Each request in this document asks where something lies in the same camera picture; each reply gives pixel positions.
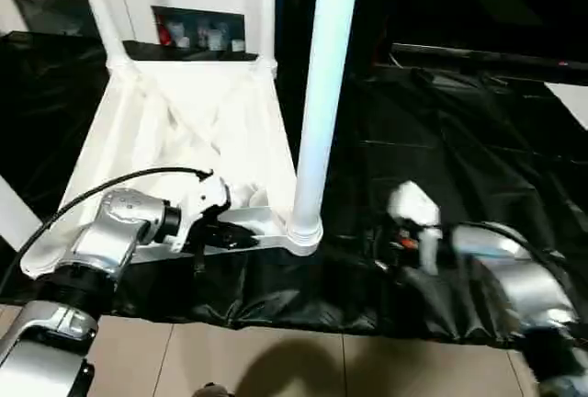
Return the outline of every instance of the cable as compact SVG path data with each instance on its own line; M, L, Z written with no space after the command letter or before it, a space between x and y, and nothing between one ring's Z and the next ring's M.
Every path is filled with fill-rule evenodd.
M46 220L44 223L42 223L41 226L33 234L30 235L30 237L23 244L23 246L20 247L20 249L17 251L17 255L15 256L15 258L12 260L12 262L8 266L8 269L6 270L4 277L2 278L2 282L0 282L0 297L2 297L2 293L4 292L6 285L8 284L8 281L10 280L10 275L15 270L17 265L20 264L20 261L22 260L24 255L27 253L27 251L30 249L30 247L46 231L48 231L49 228L57 220L59 220L65 213L67 213L69 210L71 210L72 208L74 208L78 204L84 202L88 198L94 196L96 193L100 193L109 187L113 187L117 184L124 183L125 181L129 181L131 179L138 178L140 176L147 176L147 175L153 175L153 174L164 174L164 173L192 174L192 175L197 176L200 181L202 181L202 180L208 178L210 175L212 175L212 173L207 174L206 172L202 172L201 170L197 170L197 169L192 169L190 167L155 167L153 169L140 170L137 172L132 172L130 174L126 174L124 176L119 176L119 177L110 179L106 183L103 183L99 186L91 188L90 190L84 192L83 194L78 195L77 197L72 199L70 202L65 204L63 207L61 207L59 210L57 210L48 220Z
M389 52L389 53L388 53L388 58L389 58L390 60L392 60L392 62L393 62L393 63L394 63L396 66L398 66L398 67L399 67L399 68L401 68L401 69L404 69L404 66L402 66L400 63L398 63L398 61L397 61L397 60L396 60L396 58L395 58L395 57L392 55L392 53L391 53L391 52Z

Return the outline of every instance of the black surface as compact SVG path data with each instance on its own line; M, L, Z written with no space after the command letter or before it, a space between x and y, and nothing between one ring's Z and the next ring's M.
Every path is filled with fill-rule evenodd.
M107 79L98 66L100 49L90 43L68 51L68 42L60 40L60 60L49 50L56 49L55 38L34 38L15 57L19 67L12 80L20 83L10 87L15 101L35 88L35 107L60 90L67 108L79 103L79 97L67 97L79 96L75 81L56 81L59 86L53 87L47 79L41 86L39 75L30 74L34 65L47 62L47 50L53 55L54 76L75 64L79 81L88 82L84 101L95 105L99 100ZM153 46L135 44L133 49L142 58L162 55ZM277 89L295 154L304 85L303 66L280 67ZM3 99L3 105L10 103ZM27 119L17 120L19 131L31 132ZM317 254L297 258L276 249L210 256L197 275L190 258L133 266L117 291L113 312L159 322L506 345L509 335L498 330L496 312L468 260L443 268L438 278L409 267L390 276L374 264L390 250L374 244L385 225L388 195L411 179L441 207L443 221L503 222L536 247L561 252L572 268L567 288L583 320L588 303L587 140L583 128L540 83L409 70L379 70L368 80L347 78L324 195L325 238ZM30 153L43 156L32 147ZM73 163L76 153L63 149L58 155L58 161ZM3 166L13 180L25 179L30 170L10 159L3 158ZM71 167L56 162L51 171L64 187ZM52 180L40 181L44 190L58 192ZM10 257L6 251L0 256L4 261ZM13 285L6 301L29 297L29 291ZM575 331L586 333L582 325Z

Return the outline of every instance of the tile floor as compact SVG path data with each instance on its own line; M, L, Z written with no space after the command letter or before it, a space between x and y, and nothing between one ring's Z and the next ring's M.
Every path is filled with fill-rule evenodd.
M18 309L0 306L0 335ZM191 397L214 381L239 397L530 397L515 352L481 346L107 317L92 397Z

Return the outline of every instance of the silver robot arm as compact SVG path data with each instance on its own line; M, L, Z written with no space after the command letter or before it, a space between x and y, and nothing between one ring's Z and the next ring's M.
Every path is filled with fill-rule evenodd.
M228 209L228 190L201 197L202 217ZM94 368L85 356L110 311L119 280L140 244L175 236L181 211L168 201L133 189L115 189L100 203L95 220L47 275L36 301L27 304L0 340L3 396L86 396Z

